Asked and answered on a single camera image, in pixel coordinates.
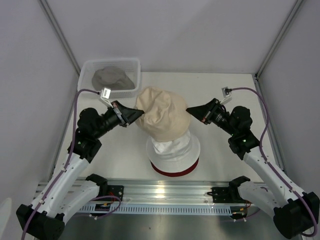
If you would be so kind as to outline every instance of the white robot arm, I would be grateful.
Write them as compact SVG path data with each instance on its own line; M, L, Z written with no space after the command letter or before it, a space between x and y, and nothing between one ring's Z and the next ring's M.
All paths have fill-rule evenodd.
M117 125L127 127L144 111L110 103L105 114L86 108L79 115L78 128L68 149L67 160L45 189L29 206L21 204L16 211L19 223L27 233L40 240L57 240L69 219L87 202L107 195L108 182L92 174L78 191L66 197L77 177L91 163L101 147L99 138Z
M242 201L250 201L267 213L273 218L280 233L288 239L302 234L312 226L314 234L317 233L320 205L318 196L313 192L307 194L264 156L260 141L250 130L253 121L249 109L236 106L229 113L214 98L205 105L190 107L186 111L202 123L214 123L230 134L228 143L231 150L261 177L269 189L261 189L249 178L242 176L229 183L229 189L232 188L230 192L234 196ZM213 187L209 193L213 198L219 195L218 188Z

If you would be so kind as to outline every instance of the gray cloth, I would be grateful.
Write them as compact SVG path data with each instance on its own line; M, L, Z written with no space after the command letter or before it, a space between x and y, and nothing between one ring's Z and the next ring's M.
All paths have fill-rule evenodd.
M106 66L97 70L92 78L92 86L100 91L104 87L111 90L130 90L135 88L135 84L126 75L125 71L116 66Z

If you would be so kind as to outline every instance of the red base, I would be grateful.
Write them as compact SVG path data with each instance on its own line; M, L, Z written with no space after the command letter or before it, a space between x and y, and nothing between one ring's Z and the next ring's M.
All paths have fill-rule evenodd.
M153 169L159 174L162 174L162 175L167 176L167 177L181 177L181 176L184 176L184 175L187 175L187 174L191 173L197 167L198 162L199 162L199 158L187 170L180 171L180 172L165 172L165 171L161 171L152 162L150 162L150 163L151 163L151 166L153 167Z

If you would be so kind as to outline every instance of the plastic basket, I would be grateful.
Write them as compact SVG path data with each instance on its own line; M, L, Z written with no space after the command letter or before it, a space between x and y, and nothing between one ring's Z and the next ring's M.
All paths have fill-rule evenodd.
M134 98L141 87L141 67L140 61L137 58L108 58L86 61L81 69L77 87L78 91L80 89L95 90L92 85L92 78L95 72L109 66L122 69L135 86L134 89L111 91L110 99Z

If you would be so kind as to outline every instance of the white wall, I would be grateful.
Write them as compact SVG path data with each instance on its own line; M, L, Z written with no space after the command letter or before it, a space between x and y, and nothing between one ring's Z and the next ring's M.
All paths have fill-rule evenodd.
M48 177L77 79L36 0L0 6L0 203L13 198L2 239L16 240L16 210Z
M320 1L308 0L262 74L288 175L320 197Z
M295 0L48 0L80 65L138 57L143 71L255 73Z

